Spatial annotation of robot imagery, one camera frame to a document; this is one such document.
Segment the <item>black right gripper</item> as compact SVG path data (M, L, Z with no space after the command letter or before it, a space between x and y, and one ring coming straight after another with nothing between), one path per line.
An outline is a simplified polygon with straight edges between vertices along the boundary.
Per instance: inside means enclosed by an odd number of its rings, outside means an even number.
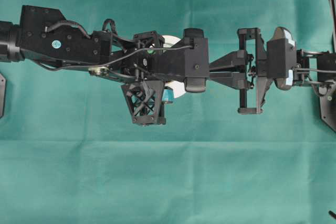
M240 28L237 30L239 49L232 51L209 64L210 71L244 71L211 72L209 79L239 90L240 114L261 114L265 104L265 95L272 80L267 78L267 52L259 28ZM255 41L255 54L247 53L247 41ZM256 88L256 107L247 106L247 90Z

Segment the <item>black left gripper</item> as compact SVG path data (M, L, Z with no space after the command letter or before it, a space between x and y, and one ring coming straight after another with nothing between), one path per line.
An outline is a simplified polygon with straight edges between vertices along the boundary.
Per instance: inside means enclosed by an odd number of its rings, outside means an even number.
M121 86L131 121L140 126L164 125L162 103L164 81L153 73L153 60L163 54L164 38L156 31L133 36L128 42L121 42L125 54L134 53L121 61L120 73L128 80Z

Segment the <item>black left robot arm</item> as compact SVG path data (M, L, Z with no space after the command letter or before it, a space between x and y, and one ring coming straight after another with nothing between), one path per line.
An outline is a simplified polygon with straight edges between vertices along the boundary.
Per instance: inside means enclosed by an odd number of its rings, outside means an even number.
M164 125L165 82L153 70L164 38L155 31L121 38L112 19L88 33L58 9L24 5L19 24L1 22L1 61L30 60L49 71L83 71L119 82L134 124Z

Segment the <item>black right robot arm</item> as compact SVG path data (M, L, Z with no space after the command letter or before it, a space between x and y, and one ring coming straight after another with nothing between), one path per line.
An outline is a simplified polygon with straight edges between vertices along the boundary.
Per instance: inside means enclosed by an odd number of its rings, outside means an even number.
M240 114L261 114L272 84L279 90L312 87L320 98L335 90L335 54L297 49L291 32L277 27L265 42L259 28L237 31L239 49L209 65L212 81L239 90Z

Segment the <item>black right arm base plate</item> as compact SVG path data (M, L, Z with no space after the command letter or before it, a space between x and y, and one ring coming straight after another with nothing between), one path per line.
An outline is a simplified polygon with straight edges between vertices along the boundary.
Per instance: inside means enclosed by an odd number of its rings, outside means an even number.
M319 98L320 117L327 126L335 131L335 82L327 87L320 87L319 93L324 94Z

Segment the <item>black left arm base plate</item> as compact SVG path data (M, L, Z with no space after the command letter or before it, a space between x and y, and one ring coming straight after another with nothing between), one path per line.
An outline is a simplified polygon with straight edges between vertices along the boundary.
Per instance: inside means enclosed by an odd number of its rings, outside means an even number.
M6 94L6 78L0 73L0 118L4 115Z

